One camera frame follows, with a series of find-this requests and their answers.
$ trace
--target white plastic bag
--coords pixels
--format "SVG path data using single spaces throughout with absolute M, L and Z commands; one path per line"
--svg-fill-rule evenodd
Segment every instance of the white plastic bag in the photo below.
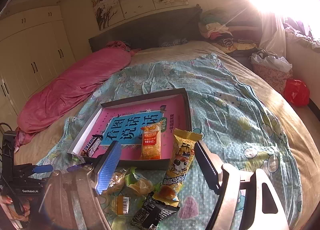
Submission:
M 252 64 L 269 67 L 285 73 L 292 69 L 292 64 L 290 64 L 283 56 L 278 58 L 276 55 L 272 54 L 263 56 L 263 54 L 253 53 L 250 58 Z

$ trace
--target snack wrapper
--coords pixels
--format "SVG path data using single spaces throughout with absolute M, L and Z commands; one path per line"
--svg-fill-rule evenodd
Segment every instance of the snack wrapper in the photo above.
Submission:
M 113 197 L 111 201 L 111 211 L 116 215 L 126 215 L 129 213 L 129 197 L 122 195 Z
M 125 185 L 125 174 L 127 171 L 128 169 L 116 169 L 111 177 L 107 190 L 104 190 L 103 193 L 112 194 L 121 191 Z
M 161 123 L 153 123 L 141 129 L 143 129 L 143 134 L 140 159 L 160 159 Z
M 127 187 L 133 189 L 137 196 L 147 195 L 153 190 L 152 182 L 139 173 L 135 172 L 136 167 L 131 167 L 130 174 L 125 176 Z
M 169 206 L 153 199 L 153 194 L 154 192 L 148 194 L 142 208 L 132 218 L 130 223 L 132 226 L 142 230 L 158 230 L 160 221 L 179 211 L 179 207 Z
M 103 140 L 102 135 L 94 134 L 81 152 L 81 156 L 92 157 Z
M 179 199 L 177 194 L 182 188 L 183 181 L 195 156 L 194 147 L 202 135 L 190 131 L 174 129 L 174 142 L 172 158 L 167 169 L 160 191 L 153 198 L 167 205 L 177 207 Z

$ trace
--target yellow snack package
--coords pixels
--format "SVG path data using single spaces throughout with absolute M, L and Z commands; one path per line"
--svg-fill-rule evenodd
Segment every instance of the yellow snack package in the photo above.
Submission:
M 177 194 L 182 188 L 183 181 L 195 156 L 195 143 L 202 139 L 202 135 L 190 131 L 174 129 L 173 151 L 169 168 L 167 169 L 160 191 L 153 198 L 167 205 L 177 207 Z

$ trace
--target heart pattern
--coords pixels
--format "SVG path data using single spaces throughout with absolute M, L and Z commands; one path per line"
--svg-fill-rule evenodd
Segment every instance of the heart pattern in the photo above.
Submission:
M 193 196 L 188 196 L 183 201 L 183 207 L 178 214 L 181 219 L 191 219 L 199 215 L 199 205 Z

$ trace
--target barcode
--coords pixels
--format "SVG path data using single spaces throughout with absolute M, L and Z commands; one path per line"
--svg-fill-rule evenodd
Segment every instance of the barcode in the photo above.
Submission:
M 129 213 L 129 197 L 123 197 L 123 214 Z

